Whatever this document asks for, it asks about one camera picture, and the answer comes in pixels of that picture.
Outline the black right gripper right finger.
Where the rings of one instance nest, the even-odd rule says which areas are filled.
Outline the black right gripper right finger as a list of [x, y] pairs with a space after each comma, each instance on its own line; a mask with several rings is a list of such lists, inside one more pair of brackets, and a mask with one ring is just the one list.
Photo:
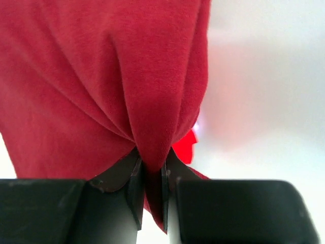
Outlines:
[[202, 179], [173, 150], [161, 177], [170, 243], [319, 243], [301, 194], [287, 181]]

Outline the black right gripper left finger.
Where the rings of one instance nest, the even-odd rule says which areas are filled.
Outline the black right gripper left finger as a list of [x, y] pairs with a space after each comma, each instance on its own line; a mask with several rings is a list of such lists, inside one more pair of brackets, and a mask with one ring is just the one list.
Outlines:
[[1, 180], [1, 243], [136, 243], [142, 227], [136, 149], [95, 178]]

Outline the dark red t-shirt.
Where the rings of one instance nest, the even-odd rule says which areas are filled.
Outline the dark red t-shirt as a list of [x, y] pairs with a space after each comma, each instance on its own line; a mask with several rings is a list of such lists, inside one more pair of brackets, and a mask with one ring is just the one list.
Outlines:
[[1, 134], [18, 178], [92, 179], [137, 148], [145, 208], [197, 121], [210, 1], [1, 1]]

